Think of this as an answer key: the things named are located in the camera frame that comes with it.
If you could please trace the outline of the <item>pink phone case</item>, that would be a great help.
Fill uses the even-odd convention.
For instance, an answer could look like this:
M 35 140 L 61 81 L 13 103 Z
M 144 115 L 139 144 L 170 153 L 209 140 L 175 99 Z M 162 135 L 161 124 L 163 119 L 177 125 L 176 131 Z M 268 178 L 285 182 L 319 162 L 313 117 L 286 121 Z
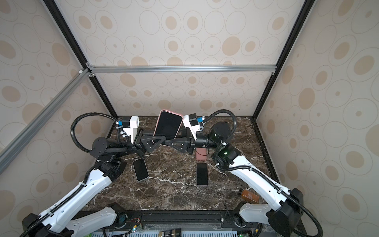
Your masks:
M 199 162 L 204 162 L 207 160 L 208 151 L 206 148 L 196 148 L 195 159 Z

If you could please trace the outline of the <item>phone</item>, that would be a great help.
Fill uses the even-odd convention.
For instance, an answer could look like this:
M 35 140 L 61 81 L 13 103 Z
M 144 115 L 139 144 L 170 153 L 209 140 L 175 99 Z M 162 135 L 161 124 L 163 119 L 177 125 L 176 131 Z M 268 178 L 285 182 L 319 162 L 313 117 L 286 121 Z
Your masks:
M 138 182 L 144 181 L 150 177 L 144 159 L 135 160 L 132 165 Z
M 182 115 L 168 110 L 161 110 L 154 135 L 165 136 L 166 140 L 175 139 L 182 122 Z

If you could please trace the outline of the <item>purple smartphone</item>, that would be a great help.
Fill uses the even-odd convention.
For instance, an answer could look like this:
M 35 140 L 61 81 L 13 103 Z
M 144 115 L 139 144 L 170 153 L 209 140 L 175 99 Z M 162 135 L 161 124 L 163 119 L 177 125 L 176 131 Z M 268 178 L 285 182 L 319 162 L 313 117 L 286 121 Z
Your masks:
M 199 186 L 208 185 L 208 166 L 205 163 L 196 164 L 196 184 Z

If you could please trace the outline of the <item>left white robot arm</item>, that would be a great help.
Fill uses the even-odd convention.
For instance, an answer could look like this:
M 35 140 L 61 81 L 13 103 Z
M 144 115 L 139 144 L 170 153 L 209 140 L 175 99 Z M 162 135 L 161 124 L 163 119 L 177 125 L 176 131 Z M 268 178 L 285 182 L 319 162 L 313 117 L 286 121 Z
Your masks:
M 77 124 L 91 116 L 105 117 L 113 120 L 119 136 L 117 140 L 99 137 L 94 140 L 92 149 L 85 148 L 76 137 Z M 126 119 L 90 112 L 74 119 L 70 135 L 74 144 L 85 153 L 96 158 L 95 164 L 85 173 L 79 184 L 68 192 L 61 200 L 44 210 L 39 215 L 29 214 L 22 221 L 23 237 L 85 237 L 92 232 L 108 227 L 118 222 L 125 223 L 124 211 L 106 207 L 98 212 L 75 219 L 75 215 L 93 199 L 99 192 L 116 181 L 124 172 L 127 165 L 121 157 L 137 154 L 144 161 L 144 154 L 151 152 L 167 140 L 161 131 L 154 133 L 139 130 L 139 118 L 136 116 Z

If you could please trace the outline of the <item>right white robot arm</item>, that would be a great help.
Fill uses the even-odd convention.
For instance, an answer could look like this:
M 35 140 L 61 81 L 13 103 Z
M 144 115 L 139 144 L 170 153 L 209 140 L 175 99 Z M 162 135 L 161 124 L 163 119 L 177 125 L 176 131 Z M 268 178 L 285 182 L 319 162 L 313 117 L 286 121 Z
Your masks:
M 233 121 L 228 124 L 213 126 L 209 135 L 201 136 L 204 125 L 218 114 L 227 114 Z M 208 117 L 198 117 L 196 114 L 180 115 L 167 110 L 160 112 L 155 134 L 166 138 L 166 145 L 173 147 L 175 138 L 181 126 L 190 131 L 189 141 L 195 148 L 215 148 L 212 159 L 218 170 L 230 172 L 249 187 L 253 188 L 265 201 L 266 205 L 244 204 L 239 210 L 239 216 L 245 222 L 256 222 L 270 225 L 278 234 L 289 237 L 292 233 L 304 237 L 305 234 L 296 230 L 303 214 L 306 214 L 317 228 L 316 236 L 324 232 L 317 218 L 304 206 L 303 193 L 278 184 L 262 171 L 252 165 L 249 160 L 230 144 L 237 128 L 237 118 L 229 110 L 218 110 Z

